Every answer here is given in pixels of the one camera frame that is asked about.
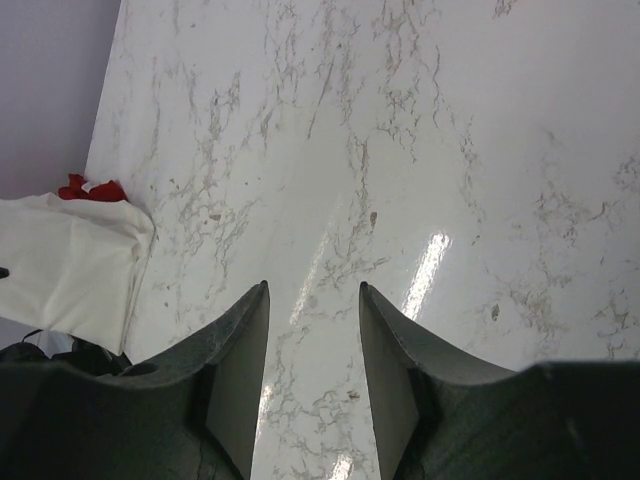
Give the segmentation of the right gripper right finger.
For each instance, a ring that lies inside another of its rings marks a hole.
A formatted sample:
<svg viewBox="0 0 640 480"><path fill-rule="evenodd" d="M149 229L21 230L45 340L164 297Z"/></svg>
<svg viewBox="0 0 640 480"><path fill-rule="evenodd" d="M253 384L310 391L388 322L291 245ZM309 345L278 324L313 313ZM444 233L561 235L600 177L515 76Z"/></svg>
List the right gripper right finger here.
<svg viewBox="0 0 640 480"><path fill-rule="evenodd" d="M511 371L359 289L359 325L384 479L635 479L639 365L552 361Z"/></svg>

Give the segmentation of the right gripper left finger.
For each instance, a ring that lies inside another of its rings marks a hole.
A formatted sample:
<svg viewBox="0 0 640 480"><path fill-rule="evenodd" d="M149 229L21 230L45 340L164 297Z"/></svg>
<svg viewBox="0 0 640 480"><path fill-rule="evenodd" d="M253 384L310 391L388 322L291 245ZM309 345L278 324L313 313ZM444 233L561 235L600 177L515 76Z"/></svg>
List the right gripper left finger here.
<svg viewBox="0 0 640 480"><path fill-rule="evenodd" d="M247 479L269 289L118 375L59 361L1 367L5 479Z"/></svg>

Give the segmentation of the white printed t shirt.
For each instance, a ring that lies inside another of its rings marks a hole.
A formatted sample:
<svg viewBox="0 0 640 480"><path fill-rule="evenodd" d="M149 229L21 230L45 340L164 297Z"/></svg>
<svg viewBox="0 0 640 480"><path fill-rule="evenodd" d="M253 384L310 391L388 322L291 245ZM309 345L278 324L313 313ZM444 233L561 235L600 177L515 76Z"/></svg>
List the white printed t shirt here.
<svg viewBox="0 0 640 480"><path fill-rule="evenodd" d="M126 201L2 201L2 317L122 354L154 233Z"/></svg>

